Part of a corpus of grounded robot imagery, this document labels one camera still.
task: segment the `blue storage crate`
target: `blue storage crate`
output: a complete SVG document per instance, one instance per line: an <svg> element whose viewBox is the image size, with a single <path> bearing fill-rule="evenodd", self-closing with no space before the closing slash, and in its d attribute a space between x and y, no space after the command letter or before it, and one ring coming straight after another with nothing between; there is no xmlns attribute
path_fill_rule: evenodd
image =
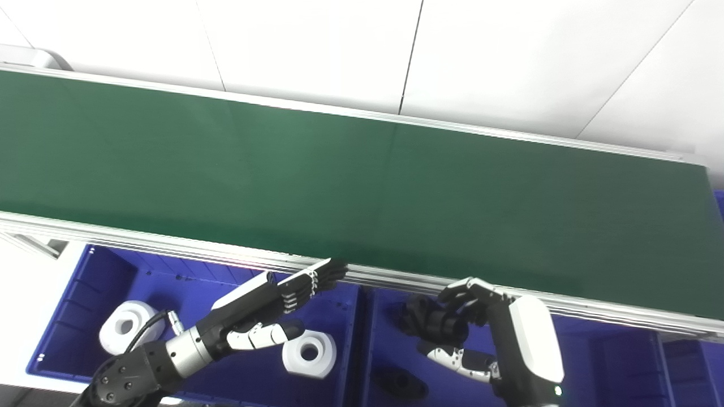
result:
<svg viewBox="0 0 724 407"><path fill-rule="evenodd" d="M717 200L719 212L722 214L722 219L724 219L724 190L714 190L714 198Z"/></svg>
<svg viewBox="0 0 724 407"><path fill-rule="evenodd" d="M671 387L677 407L720 407L709 363L697 340L664 344Z"/></svg>
<svg viewBox="0 0 724 407"><path fill-rule="evenodd" d="M361 407L505 407L489 385L467 379L419 354L418 339L397 328L408 294L371 290L368 294L366 359L361 373ZM562 406L673 407L662 345L655 332L613 324L554 316L565 379ZM494 353L488 327L471 327L466 348ZM371 375L397 366L429 387L423 400L400 400L387 394Z"/></svg>
<svg viewBox="0 0 724 407"><path fill-rule="evenodd" d="M724 406L724 344L701 342L719 402Z"/></svg>
<svg viewBox="0 0 724 407"><path fill-rule="evenodd" d="M186 327L204 317L214 301L256 272L238 267L88 246L48 325L28 373L89 382L107 360L98 331L115 308L139 300L156 309L174 309ZM323 380L288 374L281 346L239 352L187 379L177 396L204 403L245 406L343 406L348 361L355 337L359 287L340 283L319 293L287 318L310 330L329 333L337 360ZM173 336L167 327L162 338Z"/></svg>

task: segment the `black cable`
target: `black cable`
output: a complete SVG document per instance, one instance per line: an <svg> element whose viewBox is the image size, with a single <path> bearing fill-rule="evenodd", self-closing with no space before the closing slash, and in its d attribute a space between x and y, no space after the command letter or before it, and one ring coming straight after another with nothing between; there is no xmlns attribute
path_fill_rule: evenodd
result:
<svg viewBox="0 0 724 407"><path fill-rule="evenodd" d="M143 335L145 331L148 330L148 328L152 327L153 324L157 323L158 321L161 321L163 318L166 318L166 315L169 313L169 310L164 309L163 311L160 311L156 315L152 316L151 319L149 319L143 326L138 330L138 333L133 337L131 342L128 344L128 348L126 348L126 351L124 353L129 353L133 350L133 347L138 342L140 337Z"/></svg>

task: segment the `green conveyor belt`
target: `green conveyor belt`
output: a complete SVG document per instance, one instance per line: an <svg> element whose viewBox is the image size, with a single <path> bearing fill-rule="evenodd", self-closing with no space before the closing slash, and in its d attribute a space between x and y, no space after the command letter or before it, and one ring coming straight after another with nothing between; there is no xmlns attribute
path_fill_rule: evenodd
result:
<svg viewBox="0 0 724 407"><path fill-rule="evenodd" d="M0 210L724 318L704 167L0 72Z"/></svg>

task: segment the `robotic arm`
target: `robotic arm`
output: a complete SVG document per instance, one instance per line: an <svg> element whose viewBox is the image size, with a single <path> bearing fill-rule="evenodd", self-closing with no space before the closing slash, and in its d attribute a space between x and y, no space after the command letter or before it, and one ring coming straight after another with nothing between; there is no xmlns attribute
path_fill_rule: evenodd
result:
<svg viewBox="0 0 724 407"><path fill-rule="evenodd" d="M347 263L320 261L277 283L262 272L220 298L211 312L168 341L139 345L106 361L71 407L155 407L183 380L236 351L279 345L304 333L301 321L271 324L331 290Z"/></svg>
<svg viewBox="0 0 724 407"><path fill-rule="evenodd" d="M538 298L514 298L469 277L438 295L448 311L472 324L490 324L497 357L423 340L418 350L438 364L490 383L508 407L558 406L563 362L548 308Z"/></svg>

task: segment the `white floor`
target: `white floor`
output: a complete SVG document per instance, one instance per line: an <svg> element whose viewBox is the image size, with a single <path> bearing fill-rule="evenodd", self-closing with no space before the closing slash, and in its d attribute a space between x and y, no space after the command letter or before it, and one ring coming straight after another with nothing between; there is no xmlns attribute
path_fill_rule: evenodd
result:
<svg viewBox="0 0 724 407"><path fill-rule="evenodd" d="M84 248L82 243L69 243L60 258L53 260L0 240L0 310L3 324L15 332L0 335L0 383L71 393L83 390L80 383L31 376L25 367L35 355Z"/></svg>
<svg viewBox="0 0 724 407"><path fill-rule="evenodd" d="M694 153L724 188L724 0L0 0L0 43L82 72Z"/></svg>

